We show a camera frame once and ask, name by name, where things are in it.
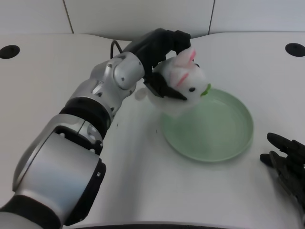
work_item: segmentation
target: white table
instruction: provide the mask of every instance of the white table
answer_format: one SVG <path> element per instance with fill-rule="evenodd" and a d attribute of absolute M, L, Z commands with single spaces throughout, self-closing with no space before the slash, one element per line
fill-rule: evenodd
<path fill-rule="evenodd" d="M 105 179 L 79 225 L 180 222 L 227 228 L 297 229 L 297 207 L 259 161 L 275 149 L 268 132 L 305 142 L 305 57 L 285 51 L 305 33 L 223 33 L 192 40 L 196 62 L 216 88 L 237 96 L 254 119 L 254 141 L 239 157 L 200 163 L 165 141 L 160 113 L 147 99 L 127 98 L 104 140 Z M 109 59 L 111 40 L 90 35 L 0 36 L 0 206 L 13 195 L 23 151 L 64 106 L 92 68 Z M 121 42 L 124 47 L 128 42 Z"/>

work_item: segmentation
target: robotic hand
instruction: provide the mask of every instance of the robotic hand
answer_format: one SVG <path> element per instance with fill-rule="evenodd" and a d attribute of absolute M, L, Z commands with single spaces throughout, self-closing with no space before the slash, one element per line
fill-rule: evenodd
<path fill-rule="evenodd" d="M 58 229 L 82 221 L 104 178 L 99 155 L 123 99 L 141 78 L 154 95 L 181 98 L 152 67 L 190 45 L 187 33 L 157 29 L 95 66 L 20 159 L 0 228 Z"/>

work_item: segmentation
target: hole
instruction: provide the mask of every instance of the hole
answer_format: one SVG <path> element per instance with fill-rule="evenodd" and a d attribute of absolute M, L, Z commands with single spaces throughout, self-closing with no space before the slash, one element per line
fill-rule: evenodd
<path fill-rule="evenodd" d="M 10 59 L 17 56 L 20 52 L 20 48 L 17 45 L 8 45 L 0 49 L 0 58 Z"/>
<path fill-rule="evenodd" d="M 292 56 L 303 57 L 305 56 L 305 47 L 298 43 L 290 43 L 285 46 L 285 50 Z"/>

